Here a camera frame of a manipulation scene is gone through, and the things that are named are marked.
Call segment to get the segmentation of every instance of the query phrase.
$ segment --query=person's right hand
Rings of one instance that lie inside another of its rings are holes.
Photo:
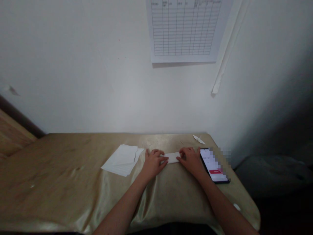
[[[179,151],[181,157],[176,157],[178,161],[196,178],[206,175],[206,171],[200,159],[200,147],[197,152],[192,147],[181,148]]]

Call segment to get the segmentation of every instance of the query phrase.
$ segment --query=wooden board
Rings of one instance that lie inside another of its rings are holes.
[[[6,158],[37,138],[0,109],[0,159]]]

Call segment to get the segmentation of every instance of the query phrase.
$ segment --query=phone screen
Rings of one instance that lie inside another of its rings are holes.
[[[211,179],[214,182],[225,182],[228,183],[228,179],[225,175],[223,175],[223,170],[221,169],[221,165],[218,163],[218,160],[215,158],[210,149],[201,149],[200,150],[202,162],[205,165],[207,172],[209,173]]]

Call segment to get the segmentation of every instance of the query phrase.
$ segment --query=table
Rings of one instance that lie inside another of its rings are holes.
[[[0,230],[22,232],[77,231],[91,234],[134,181],[143,165],[122,177],[100,167],[120,144],[177,152],[181,147],[213,147],[213,139],[192,134],[142,135],[126,133],[49,134],[0,163]],[[234,171],[230,184],[218,185],[257,230],[260,213]],[[128,232],[169,222],[208,224],[223,234],[200,185],[179,163],[169,164],[141,197]]]

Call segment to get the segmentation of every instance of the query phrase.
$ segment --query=beige tablecloth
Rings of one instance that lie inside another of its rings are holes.
[[[140,157],[128,177],[100,169],[120,144],[177,152],[181,147],[214,147],[192,134],[50,134],[0,163],[0,230],[23,232],[78,231],[92,233],[140,172]],[[230,184],[218,187],[239,205],[244,217],[257,230],[260,213],[236,177],[228,169]],[[198,182],[180,163],[169,164],[144,191],[129,232],[169,222],[208,224],[217,234],[222,230]]]

